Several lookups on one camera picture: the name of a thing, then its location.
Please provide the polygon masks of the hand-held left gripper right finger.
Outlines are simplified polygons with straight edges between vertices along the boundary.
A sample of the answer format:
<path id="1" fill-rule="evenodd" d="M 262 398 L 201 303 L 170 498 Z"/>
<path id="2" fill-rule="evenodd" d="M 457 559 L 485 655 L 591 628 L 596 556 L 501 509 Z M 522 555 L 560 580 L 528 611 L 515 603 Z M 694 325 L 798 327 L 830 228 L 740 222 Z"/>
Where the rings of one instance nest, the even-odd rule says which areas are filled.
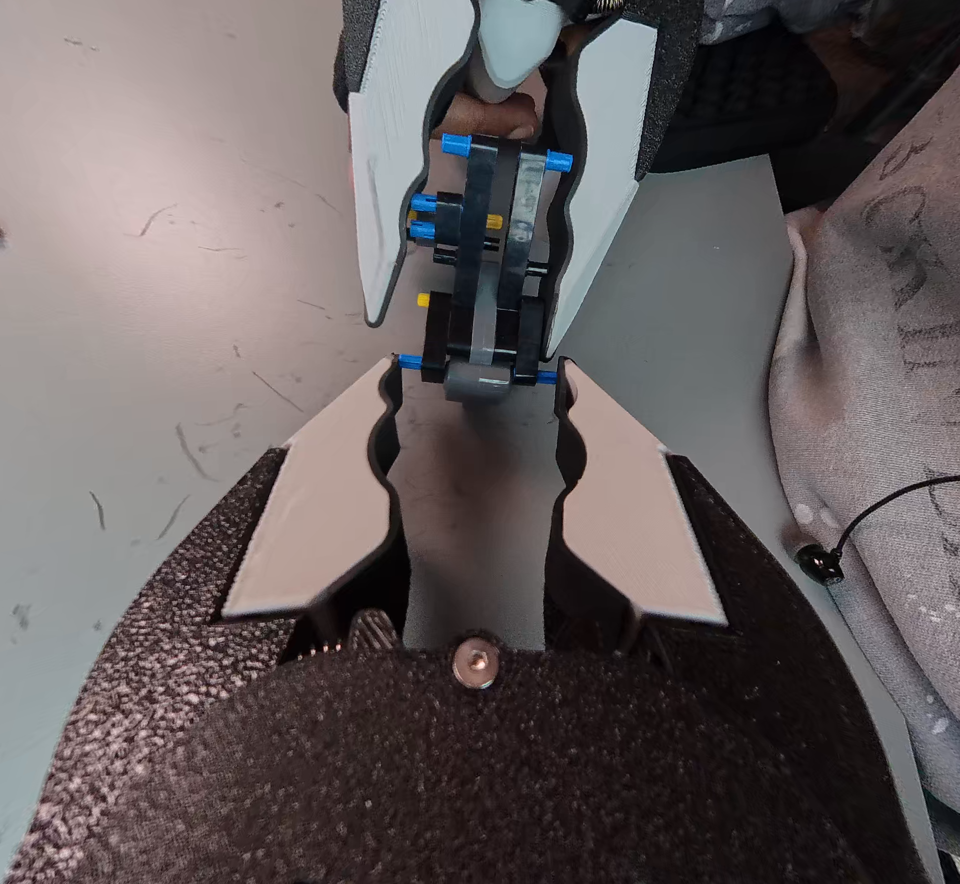
<path id="1" fill-rule="evenodd" d="M 635 651 L 660 632 L 727 636 L 673 454 L 573 359 L 558 361 L 562 489 L 546 552 L 546 648 Z"/>

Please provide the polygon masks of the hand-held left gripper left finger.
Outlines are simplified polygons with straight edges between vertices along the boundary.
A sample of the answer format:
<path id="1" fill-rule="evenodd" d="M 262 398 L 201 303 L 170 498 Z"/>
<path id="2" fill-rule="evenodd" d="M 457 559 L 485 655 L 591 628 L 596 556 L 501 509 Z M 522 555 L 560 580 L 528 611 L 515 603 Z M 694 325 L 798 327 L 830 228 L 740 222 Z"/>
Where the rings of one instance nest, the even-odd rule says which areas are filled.
<path id="1" fill-rule="evenodd" d="M 382 358 L 282 446 L 277 475 L 223 599 L 228 622 L 308 619 L 319 643 L 386 614 L 401 638 L 411 562 L 389 471 L 400 454 L 402 366 Z"/>

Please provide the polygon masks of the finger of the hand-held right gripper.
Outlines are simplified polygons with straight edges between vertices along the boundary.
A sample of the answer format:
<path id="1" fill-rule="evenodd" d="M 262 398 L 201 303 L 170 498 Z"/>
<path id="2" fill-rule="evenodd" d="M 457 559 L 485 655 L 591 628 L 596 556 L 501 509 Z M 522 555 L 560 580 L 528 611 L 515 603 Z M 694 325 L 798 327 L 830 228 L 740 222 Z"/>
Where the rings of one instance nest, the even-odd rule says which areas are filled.
<path id="1" fill-rule="evenodd" d="M 573 163 L 558 179 L 546 212 L 544 359 L 557 352 L 639 189 L 656 44 L 655 27 L 610 17 L 590 27 L 579 47 L 551 70 L 548 143 Z"/>
<path id="2" fill-rule="evenodd" d="M 356 250 L 366 324 L 382 324 L 426 181 L 429 134 L 474 49 L 477 0 L 379 0 L 363 74 L 348 94 Z"/>

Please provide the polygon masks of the black grey toy brick assembly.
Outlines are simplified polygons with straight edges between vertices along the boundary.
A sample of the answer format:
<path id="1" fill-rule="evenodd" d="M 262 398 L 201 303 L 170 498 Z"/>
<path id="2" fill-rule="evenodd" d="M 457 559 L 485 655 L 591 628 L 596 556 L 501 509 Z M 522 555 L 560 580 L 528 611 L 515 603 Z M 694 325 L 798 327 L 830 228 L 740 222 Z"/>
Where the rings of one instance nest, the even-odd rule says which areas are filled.
<path id="1" fill-rule="evenodd" d="M 453 278 L 449 290 L 417 299 L 426 310 L 423 349 L 400 364 L 440 384 L 448 401 L 493 405 L 515 387 L 555 381 L 541 368 L 546 301 L 528 282 L 550 273 L 532 255 L 545 179 L 568 174 L 574 158 L 485 134 L 443 133 L 440 148 L 464 160 L 463 190 L 414 194 L 406 231 Z"/>

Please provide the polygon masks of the grey desk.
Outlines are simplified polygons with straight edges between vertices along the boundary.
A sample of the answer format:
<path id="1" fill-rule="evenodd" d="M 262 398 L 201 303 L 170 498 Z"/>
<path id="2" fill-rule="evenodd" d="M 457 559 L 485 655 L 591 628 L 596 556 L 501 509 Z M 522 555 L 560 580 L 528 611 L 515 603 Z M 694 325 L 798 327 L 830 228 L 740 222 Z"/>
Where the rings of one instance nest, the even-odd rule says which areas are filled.
<path id="1" fill-rule="evenodd" d="M 341 0 L 2 0 L 2 873 L 155 569 L 268 447 L 422 350 L 426 249 L 363 321 L 340 28 Z M 791 265 L 767 158 L 654 175 L 561 351 L 795 578 L 937 874 L 903 719 L 785 548 L 765 392 Z"/>

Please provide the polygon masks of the person's right hand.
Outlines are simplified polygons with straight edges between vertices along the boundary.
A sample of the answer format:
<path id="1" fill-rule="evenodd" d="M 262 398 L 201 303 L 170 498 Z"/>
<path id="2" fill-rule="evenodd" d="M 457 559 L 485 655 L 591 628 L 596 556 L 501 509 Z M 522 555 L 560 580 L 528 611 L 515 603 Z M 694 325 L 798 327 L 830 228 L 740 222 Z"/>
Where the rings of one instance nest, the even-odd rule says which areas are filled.
<path id="1" fill-rule="evenodd" d="M 486 134 L 526 140 L 539 130 L 536 111 L 534 98 L 521 91 L 510 94 L 500 103 L 485 103 L 461 91 L 453 96 L 444 119 L 433 128 L 430 137 Z"/>

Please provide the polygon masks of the grey printed garment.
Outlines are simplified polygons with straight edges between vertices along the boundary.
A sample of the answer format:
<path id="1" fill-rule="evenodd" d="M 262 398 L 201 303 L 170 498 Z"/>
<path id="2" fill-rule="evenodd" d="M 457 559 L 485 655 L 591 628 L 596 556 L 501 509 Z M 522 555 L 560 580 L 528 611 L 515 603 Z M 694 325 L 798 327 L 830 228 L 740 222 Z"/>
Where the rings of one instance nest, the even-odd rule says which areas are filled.
<path id="1" fill-rule="evenodd" d="M 836 546 L 858 513 L 959 471 L 959 72 L 826 210 L 787 216 L 769 376 L 783 490 Z M 894 499 L 846 540 L 833 600 L 900 709 L 921 784 L 959 808 L 959 488 Z"/>

